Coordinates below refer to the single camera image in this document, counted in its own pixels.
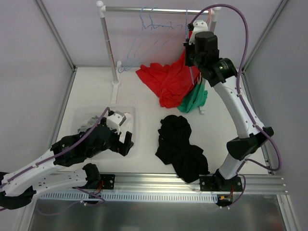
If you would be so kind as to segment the grey tank top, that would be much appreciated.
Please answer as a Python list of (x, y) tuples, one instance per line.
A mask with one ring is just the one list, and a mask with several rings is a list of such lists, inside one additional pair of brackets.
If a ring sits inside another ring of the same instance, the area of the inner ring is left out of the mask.
[(96, 115), (94, 117), (91, 117), (87, 123), (84, 123), (80, 126), (80, 129), (78, 130), (79, 132), (85, 132), (86, 130), (88, 130), (89, 128), (93, 127), (93, 125), (97, 122), (97, 120), (99, 119), (99, 117)]

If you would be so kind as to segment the black tank top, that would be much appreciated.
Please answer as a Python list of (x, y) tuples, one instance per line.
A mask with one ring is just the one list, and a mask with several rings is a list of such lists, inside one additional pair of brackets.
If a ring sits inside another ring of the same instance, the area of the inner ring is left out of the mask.
[(208, 161), (203, 149), (190, 144), (192, 129), (187, 119), (181, 115), (168, 115), (160, 123), (155, 155), (165, 165), (172, 165), (177, 176), (186, 183), (208, 175)]

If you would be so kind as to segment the white tank top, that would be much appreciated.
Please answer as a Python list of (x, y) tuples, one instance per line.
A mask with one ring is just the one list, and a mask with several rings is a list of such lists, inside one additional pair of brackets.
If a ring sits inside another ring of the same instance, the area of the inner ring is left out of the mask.
[(133, 133), (133, 127), (134, 127), (133, 115), (131, 115), (130, 113), (124, 113), (124, 115), (126, 117), (126, 120), (120, 126), (121, 135), (120, 135), (120, 139), (119, 139), (122, 143), (124, 143), (124, 141), (125, 141), (126, 132), (128, 131), (132, 134)]

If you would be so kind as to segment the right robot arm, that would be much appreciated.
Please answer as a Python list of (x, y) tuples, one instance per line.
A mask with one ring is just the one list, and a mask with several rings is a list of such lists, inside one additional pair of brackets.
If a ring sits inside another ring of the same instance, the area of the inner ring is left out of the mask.
[(274, 134), (265, 127), (252, 111), (245, 95), (241, 93), (235, 66), (228, 58), (221, 58), (218, 38), (210, 31), (193, 32), (185, 42), (185, 65), (195, 66), (224, 102), (237, 131), (237, 137), (227, 142), (228, 154), (221, 167), (205, 186), (212, 191), (227, 191), (236, 184), (238, 171)]

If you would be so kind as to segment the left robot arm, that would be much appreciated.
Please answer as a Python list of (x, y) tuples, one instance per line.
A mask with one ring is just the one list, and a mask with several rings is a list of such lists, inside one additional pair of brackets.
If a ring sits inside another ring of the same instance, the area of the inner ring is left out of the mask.
[(0, 207), (22, 208), (43, 194), (59, 189), (97, 189), (103, 180), (95, 164), (85, 164), (71, 172), (60, 171), (88, 158), (110, 150), (126, 156), (134, 143), (133, 125), (123, 123), (118, 128), (105, 121), (79, 133), (65, 136), (54, 143), (40, 158), (12, 173), (0, 174)]

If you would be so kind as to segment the red tank top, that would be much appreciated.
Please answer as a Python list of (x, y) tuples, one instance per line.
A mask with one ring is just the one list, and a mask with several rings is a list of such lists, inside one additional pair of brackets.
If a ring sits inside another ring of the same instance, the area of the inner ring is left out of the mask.
[(194, 88), (200, 71), (185, 65), (185, 52), (173, 62), (168, 69), (167, 77), (160, 88), (159, 103), (161, 107), (175, 108), (182, 104), (185, 96)]

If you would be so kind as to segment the green tank top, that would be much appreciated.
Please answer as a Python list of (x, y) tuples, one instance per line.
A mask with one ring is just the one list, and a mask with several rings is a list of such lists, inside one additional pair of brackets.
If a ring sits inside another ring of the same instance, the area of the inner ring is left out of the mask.
[(208, 92), (205, 83), (196, 84), (194, 88), (183, 98), (177, 109), (182, 113), (189, 113), (199, 106), (204, 106)]

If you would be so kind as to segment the white plastic perforated basket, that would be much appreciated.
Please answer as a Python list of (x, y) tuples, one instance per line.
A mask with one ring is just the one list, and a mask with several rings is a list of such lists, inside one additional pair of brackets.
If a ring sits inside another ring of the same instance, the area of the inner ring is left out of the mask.
[(80, 126), (94, 116), (101, 116), (104, 109), (109, 107), (112, 111), (120, 111), (122, 113), (130, 113), (134, 118), (134, 127), (132, 133), (132, 141), (134, 142), (133, 147), (130, 149), (127, 157), (131, 158), (136, 155), (138, 135), (139, 135), (139, 118), (137, 107), (129, 104), (112, 104), (112, 105), (88, 105), (79, 106), (73, 109), (70, 119), (67, 133), (69, 135), (76, 134), (80, 129)]

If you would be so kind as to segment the red garment on table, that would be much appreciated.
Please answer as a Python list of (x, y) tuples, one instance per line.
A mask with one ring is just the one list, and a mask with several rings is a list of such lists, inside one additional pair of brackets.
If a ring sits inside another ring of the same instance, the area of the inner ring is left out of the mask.
[(171, 65), (152, 63), (150, 66), (141, 65), (136, 71), (139, 79), (156, 95), (159, 96), (163, 82), (166, 80)]

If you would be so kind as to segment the white clothes rack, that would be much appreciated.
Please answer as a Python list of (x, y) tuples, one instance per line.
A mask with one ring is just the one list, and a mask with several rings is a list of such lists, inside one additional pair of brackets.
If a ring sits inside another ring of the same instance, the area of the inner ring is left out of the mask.
[[(114, 59), (114, 48), (115, 48), (115, 43), (111, 42), (110, 36), (109, 36), (109, 28), (107, 26), (107, 21), (106, 21), (106, 14), (108, 12), (114, 12), (114, 13), (140, 13), (140, 10), (142, 9), (141, 7), (119, 7), (119, 6), (108, 6), (104, 4), (101, 0), (96, 2), (96, 6), (99, 11), (100, 15), (100, 20), (101, 20), (101, 25), (103, 29), (103, 35), (105, 39), (105, 44), (106, 44), (106, 49), (107, 49), (107, 54), (108, 54), (108, 59), (109, 59), (109, 65), (111, 67), (111, 72), (112, 72), (112, 96), (111, 96), (111, 104), (116, 104), (117, 99), (118, 99), (118, 92), (119, 88), (121, 85), (120, 82), (120, 77), (121, 73), (118, 72), (118, 67), (121, 65), (122, 61), (120, 59), (115, 60)], [(148, 7), (148, 9), (145, 10), (144, 13), (149, 13), (151, 8)], [(221, 11), (221, 7), (218, 5), (212, 5), (209, 9), (212, 9), (212, 17), (211, 17), (211, 22), (210, 22), (210, 31), (215, 31), (216, 28), (216, 23), (218, 20), (218, 15), (219, 12)], [(208, 10), (205, 10), (204, 12), (198, 11), (198, 10), (188, 10), (188, 15), (208, 15)], [(152, 14), (183, 14), (185, 15), (186, 10), (183, 9), (163, 9), (163, 8), (157, 8), (153, 11)]]

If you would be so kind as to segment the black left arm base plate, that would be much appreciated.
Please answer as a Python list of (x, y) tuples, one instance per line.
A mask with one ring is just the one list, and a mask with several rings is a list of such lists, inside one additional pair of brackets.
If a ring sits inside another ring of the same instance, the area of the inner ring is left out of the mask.
[(101, 189), (113, 190), (115, 187), (115, 174), (101, 174)]

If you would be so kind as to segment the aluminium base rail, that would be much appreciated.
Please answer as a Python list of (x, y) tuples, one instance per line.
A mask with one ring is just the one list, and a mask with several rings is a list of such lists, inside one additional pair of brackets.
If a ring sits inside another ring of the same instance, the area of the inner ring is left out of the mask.
[[(185, 183), (175, 174), (115, 173), (114, 192), (132, 193), (201, 193), (199, 180)], [(246, 194), (288, 194), (283, 177), (277, 175), (245, 175)]]

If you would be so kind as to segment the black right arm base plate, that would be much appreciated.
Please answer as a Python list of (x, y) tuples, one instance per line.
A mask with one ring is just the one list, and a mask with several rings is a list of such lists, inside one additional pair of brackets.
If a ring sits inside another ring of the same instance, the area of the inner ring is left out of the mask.
[(243, 190), (242, 181), (239, 176), (226, 180), (218, 176), (200, 176), (200, 190), (202, 192), (241, 192)]

